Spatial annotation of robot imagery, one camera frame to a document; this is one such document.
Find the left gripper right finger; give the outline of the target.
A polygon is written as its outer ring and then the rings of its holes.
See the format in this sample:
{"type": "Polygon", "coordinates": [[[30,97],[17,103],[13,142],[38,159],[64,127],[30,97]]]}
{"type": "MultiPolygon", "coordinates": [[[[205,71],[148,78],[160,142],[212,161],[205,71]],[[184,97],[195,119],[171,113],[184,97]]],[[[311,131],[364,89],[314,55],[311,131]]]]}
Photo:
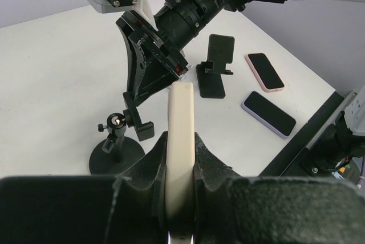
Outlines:
{"type": "Polygon", "coordinates": [[[195,243],[364,242],[364,195],[352,183],[242,177],[194,138],[195,243]]]}

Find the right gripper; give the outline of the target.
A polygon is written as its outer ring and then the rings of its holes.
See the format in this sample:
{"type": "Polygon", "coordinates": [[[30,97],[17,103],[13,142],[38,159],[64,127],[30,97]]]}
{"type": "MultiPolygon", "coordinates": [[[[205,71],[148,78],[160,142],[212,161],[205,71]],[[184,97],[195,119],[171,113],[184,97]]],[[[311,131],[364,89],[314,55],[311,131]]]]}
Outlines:
{"type": "Polygon", "coordinates": [[[127,50],[127,92],[135,104],[171,85],[188,72],[188,62],[163,30],[155,30],[137,12],[117,21],[127,50]]]}

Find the cream case phone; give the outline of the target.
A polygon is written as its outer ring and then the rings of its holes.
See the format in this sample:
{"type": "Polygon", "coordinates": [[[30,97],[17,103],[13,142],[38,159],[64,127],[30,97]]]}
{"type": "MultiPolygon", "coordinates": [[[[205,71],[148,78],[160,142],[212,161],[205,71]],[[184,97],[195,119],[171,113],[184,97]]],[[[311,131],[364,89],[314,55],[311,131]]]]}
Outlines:
{"type": "Polygon", "coordinates": [[[191,243],[194,232],[194,91],[190,82],[169,89],[165,216],[171,243],[191,243]]]}

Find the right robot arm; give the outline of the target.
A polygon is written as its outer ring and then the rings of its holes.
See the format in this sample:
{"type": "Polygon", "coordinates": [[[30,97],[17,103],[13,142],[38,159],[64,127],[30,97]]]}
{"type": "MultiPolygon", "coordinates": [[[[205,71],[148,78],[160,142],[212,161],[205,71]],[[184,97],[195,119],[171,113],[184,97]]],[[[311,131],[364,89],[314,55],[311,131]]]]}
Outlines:
{"type": "MultiPolygon", "coordinates": [[[[188,70],[182,49],[221,11],[242,11],[249,2],[284,3],[287,0],[165,0],[150,24],[136,10],[116,22],[128,57],[124,98],[140,105],[167,88],[188,70]]],[[[364,0],[341,0],[363,2],[364,0]]]]}

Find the black clamp phone stand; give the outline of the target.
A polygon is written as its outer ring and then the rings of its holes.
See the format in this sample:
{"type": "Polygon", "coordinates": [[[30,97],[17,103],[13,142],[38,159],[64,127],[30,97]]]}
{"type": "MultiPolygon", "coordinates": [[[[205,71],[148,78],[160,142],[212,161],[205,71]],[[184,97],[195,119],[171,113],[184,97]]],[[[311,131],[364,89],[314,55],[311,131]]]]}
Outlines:
{"type": "Polygon", "coordinates": [[[126,109],[110,114],[105,125],[98,125],[98,131],[107,131],[108,135],[90,155],[88,166],[92,175],[123,173],[145,156],[139,142],[155,135],[153,122],[141,121],[131,93],[123,93],[123,98],[126,109]]]}

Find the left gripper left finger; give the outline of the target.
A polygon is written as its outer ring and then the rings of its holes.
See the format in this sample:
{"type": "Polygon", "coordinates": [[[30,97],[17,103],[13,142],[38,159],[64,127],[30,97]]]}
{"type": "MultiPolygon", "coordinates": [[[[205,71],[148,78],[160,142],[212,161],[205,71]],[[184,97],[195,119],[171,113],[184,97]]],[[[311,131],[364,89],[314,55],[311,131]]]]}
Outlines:
{"type": "Polygon", "coordinates": [[[167,134],[125,172],[1,180],[2,243],[167,243],[167,134]]]}

